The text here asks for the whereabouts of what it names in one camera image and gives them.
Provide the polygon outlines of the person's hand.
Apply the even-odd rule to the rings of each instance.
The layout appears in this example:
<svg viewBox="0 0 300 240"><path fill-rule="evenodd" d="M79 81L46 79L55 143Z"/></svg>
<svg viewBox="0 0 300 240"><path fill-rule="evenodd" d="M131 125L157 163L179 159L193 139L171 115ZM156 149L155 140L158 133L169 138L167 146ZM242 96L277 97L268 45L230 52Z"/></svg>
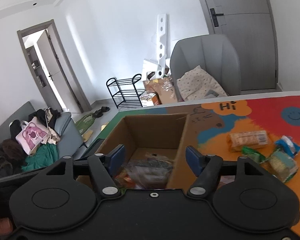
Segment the person's hand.
<svg viewBox="0 0 300 240"><path fill-rule="evenodd" d="M0 219L0 236L9 235L13 231L13 225L8 218Z"/></svg>

